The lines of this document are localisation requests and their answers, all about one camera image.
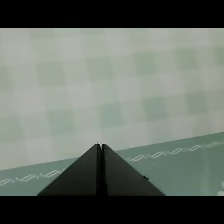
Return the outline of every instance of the green and white checkered fabric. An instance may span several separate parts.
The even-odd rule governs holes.
[[[0,29],[0,169],[224,131],[224,29]]]

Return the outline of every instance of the checkered tablecloth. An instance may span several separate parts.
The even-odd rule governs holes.
[[[224,29],[0,29],[0,169],[224,130]]]

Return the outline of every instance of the gingham pattern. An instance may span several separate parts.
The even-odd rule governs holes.
[[[224,29],[0,29],[0,169],[224,130]]]

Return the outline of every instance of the green fabric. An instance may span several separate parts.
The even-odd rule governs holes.
[[[0,170],[222,132],[224,29],[0,29]]]
[[[169,196],[224,195],[224,133],[119,150]],[[37,195],[76,159],[0,171],[0,195]]]

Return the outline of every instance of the black object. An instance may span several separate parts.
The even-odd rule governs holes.
[[[38,196],[165,196],[110,147],[95,144]]]

